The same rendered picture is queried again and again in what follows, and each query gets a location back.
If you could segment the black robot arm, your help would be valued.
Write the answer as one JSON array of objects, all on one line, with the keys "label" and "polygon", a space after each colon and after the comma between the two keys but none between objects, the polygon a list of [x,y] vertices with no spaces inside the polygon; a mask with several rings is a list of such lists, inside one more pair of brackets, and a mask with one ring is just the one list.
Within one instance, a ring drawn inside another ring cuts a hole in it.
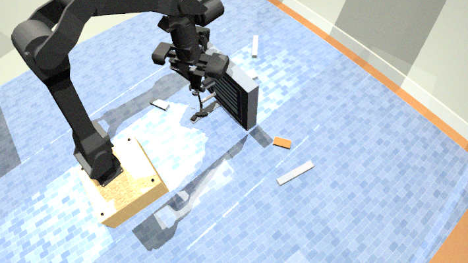
[{"label": "black robot arm", "polygon": [[78,97],[70,78],[68,54],[92,16],[150,11],[167,15],[162,16],[158,26],[170,33],[173,42],[186,45],[200,33],[198,43],[206,51],[210,28],[205,26],[223,15],[224,6],[221,0],[50,0],[11,34],[19,55],[46,85],[73,130],[73,155],[89,178],[97,180],[101,187],[124,169],[113,154],[109,135],[96,120],[91,122]]}]

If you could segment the dark grey rectangular frame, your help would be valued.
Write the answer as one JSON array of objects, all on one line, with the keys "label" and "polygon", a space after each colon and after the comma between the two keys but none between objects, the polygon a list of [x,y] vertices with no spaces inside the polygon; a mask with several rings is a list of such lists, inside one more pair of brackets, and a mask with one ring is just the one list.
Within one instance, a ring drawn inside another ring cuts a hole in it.
[{"label": "dark grey rectangular frame", "polygon": [[[203,48],[201,54],[203,53],[208,55],[212,55],[213,53],[224,55],[210,42],[208,42],[206,51]],[[190,79],[190,84],[188,85],[189,91],[191,89],[194,90],[192,91],[192,95],[198,96],[200,103],[200,111],[189,118],[192,124],[222,105],[246,131],[256,125],[259,84],[231,60],[229,60],[229,65],[221,79],[212,78],[206,74],[204,80],[199,84],[193,75],[195,69],[194,67],[189,67],[187,71]],[[204,93],[206,89],[211,94],[201,100],[199,93]],[[213,97],[217,100],[202,109],[202,103]]]}]

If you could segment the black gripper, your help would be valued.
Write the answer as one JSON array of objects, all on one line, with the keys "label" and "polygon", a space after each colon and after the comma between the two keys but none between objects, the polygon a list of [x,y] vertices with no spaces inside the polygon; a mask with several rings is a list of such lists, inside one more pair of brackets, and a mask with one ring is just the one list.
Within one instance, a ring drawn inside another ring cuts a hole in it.
[{"label": "black gripper", "polygon": [[161,42],[152,53],[152,60],[155,65],[165,65],[165,60],[168,57],[169,68],[187,80],[190,80],[187,72],[189,66],[196,66],[193,75],[199,84],[206,74],[212,78],[223,78],[229,65],[228,56],[219,53],[201,54],[203,48],[199,46],[199,39],[200,33],[197,33],[196,39],[186,45]]}]

